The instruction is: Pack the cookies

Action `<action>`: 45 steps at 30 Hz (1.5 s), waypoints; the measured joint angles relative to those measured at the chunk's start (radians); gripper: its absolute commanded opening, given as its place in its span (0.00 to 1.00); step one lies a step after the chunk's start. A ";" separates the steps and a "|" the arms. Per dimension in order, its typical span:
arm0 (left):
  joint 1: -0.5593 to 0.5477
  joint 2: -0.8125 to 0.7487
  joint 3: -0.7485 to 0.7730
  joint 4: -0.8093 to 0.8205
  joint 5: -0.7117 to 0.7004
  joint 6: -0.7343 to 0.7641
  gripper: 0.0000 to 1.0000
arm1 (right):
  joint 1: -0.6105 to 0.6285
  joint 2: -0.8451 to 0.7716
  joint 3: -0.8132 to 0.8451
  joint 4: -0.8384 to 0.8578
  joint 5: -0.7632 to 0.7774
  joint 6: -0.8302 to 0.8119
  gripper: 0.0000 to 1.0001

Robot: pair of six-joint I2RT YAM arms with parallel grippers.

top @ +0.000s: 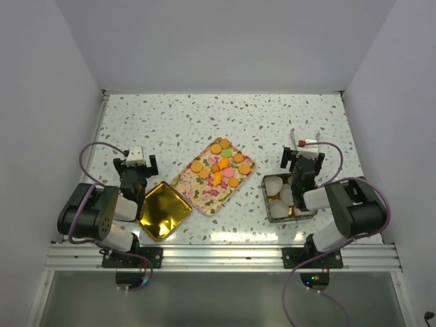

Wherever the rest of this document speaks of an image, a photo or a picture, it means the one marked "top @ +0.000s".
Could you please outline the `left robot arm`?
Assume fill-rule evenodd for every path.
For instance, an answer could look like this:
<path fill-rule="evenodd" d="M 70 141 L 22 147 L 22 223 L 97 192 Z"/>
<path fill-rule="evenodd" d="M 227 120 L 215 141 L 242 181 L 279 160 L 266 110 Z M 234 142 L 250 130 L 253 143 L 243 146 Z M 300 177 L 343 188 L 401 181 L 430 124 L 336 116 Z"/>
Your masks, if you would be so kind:
<path fill-rule="evenodd" d="M 80 183 L 57 219 L 57 231 L 72 244 L 94 243 L 118 251 L 126 267 L 137 266 L 142 258 L 138 237 L 120 229 L 115 219 L 137 221 L 144 204 L 147 179 L 159 174 L 156 157 L 147 165 L 141 154 L 116 158 L 114 166 L 120 185 Z"/>

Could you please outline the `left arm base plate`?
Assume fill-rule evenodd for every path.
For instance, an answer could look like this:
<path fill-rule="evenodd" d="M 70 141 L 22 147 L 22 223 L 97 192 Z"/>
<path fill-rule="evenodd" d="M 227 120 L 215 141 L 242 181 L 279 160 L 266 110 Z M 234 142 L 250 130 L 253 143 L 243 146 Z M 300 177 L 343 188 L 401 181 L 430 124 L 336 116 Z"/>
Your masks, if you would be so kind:
<path fill-rule="evenodd" d="M 146 267 L 161 268 L 164 251 L 161 247 L 140 247 L 134 255 L 114 253 L 108 249 L 100 249 L 99 254 L 103 255 L 103 268 L 139 268 L 144 267 L 144 260 L 149 260 Z"/>

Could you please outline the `metal tongs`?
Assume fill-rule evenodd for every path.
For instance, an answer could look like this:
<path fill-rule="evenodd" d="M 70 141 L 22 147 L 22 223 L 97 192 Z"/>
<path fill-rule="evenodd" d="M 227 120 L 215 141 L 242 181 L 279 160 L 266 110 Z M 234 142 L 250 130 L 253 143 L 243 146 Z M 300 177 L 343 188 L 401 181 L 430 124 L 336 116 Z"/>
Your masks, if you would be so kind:
<path fill-rule="evenodd" d="M 290 140 L 294 149 L 298 149 L 299 140 L 296 138 L 295 129 L 291 128 L 290 130 Z M 305 138 L 303 139 L 306 143 L 314 143 L 320 141 L 320 131 L 317 131 L 313 138 Z"/>

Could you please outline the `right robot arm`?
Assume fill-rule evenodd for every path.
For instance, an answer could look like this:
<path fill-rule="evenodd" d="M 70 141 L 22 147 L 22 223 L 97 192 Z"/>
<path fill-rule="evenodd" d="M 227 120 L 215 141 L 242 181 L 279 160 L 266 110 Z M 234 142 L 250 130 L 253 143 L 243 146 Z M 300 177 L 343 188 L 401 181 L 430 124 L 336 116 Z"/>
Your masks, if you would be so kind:
<path fill-rule="evenodd" d="M 299 151 L 285 147 L 281 167 L 290 167 L 290 191 L 281 196 L 293 206 L 293 213 L 310 213 L 329 208 L 333 222 L 307 237 L 299 262 L 321 266 L 353 241 L 380 233 L 390 221 L 386 199 L 363 177 L 331 179 L 316 185 L 325 154 L 319 142 L 300 142 Z"/>

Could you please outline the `pink round cookie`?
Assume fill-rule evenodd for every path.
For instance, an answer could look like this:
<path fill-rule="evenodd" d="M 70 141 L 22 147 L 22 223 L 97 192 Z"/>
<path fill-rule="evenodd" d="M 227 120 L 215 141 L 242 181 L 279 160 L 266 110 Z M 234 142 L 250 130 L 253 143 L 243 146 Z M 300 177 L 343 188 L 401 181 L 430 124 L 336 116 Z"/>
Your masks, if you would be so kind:
<path fill-rule="evenodd" d="M 227 168 L 223 169 L 222 173 L 223 173 L 224 177 L 232 178 L 234 176 L 234 174 L 235 174 L 235 171 L 234 171 L 234 169 L 232 167 L 227 167 Z"/>

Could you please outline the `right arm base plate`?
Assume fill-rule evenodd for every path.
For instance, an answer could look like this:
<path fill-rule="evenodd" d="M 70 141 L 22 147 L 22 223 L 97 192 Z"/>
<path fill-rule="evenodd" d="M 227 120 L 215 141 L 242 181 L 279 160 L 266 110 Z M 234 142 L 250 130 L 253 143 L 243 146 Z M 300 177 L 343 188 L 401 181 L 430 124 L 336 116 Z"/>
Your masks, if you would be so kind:
<path fill-rule="evenodd" d="M 309 253 L 303 247 L 283 247 L 281 254 L 284 269 L 293 269 L 306 261 L 309 263 L 302 266 L 303 268 L 341 269 L 344 267 L 340 250 L 324 254 L 320 252 Z"/>

